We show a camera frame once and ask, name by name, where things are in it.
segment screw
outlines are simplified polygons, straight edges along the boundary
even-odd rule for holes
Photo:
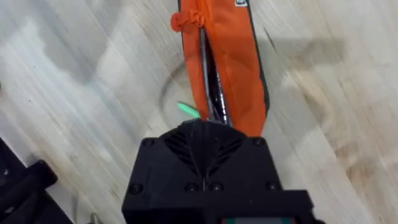
[[[268,190],[277,190],[278,189],[278,185],[276,183],[268,181],[267,182],[267,189]]]
[[[132,195],[140,194],[144,190],[144,186],[142,184],[131,184],[129,191]]]
[[[223,188],[223,185],[222,185],[222,184],[215,183],[215,184],[211,185],[210,189],[211,189],[211,191],[220,192],[220,191],[222,191],[224,188]]]
[[[265,145],[266,140],[264,140],[263,138],[255,138],[255,139],[253,139],[253,143],[256,146],[263,146],[263,145]]]
[[[187,184],[185,186],[185,191],[186,192],[196,192],[198,191],[198,186],[196,184]]]
[[[151,147],[155,144],[155,141],[153,139],[144,139],[142,142],[142,145],[145,147]]]

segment metal rod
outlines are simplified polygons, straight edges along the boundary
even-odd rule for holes
[[[207,110],[210,120],[215,120],[213,103],[211,102],[210,88],[209,88],[209,73],[207,64],[207,51],[206,51],[206,32],[204,28],[200,29],[200,52],[201,52],[201,69],[203,72],[203,82],[205,85],[205,93],[207,100]]]

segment wood grain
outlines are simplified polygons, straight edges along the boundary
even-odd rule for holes
[[[398,220],[398,3],[252,0],[271,94],[263,136],[327,223]],[[176,0],[0,0],[0,135],[75,223],[121,203],[140,140],[193,103]]]

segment orange bag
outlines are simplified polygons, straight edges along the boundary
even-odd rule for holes
[[[185,63],[201,118],[208,117],[200,51],[200,28],[204,27],[233,127],[247,136],[260,136],[269,96],[248,0],[179,0],[178,5],[180,12],[172,16],[171,26],[182,32]]]

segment white label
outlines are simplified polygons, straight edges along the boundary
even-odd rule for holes
[[[236,7],[247,7],[248,2],[246,0],[235,0]]]

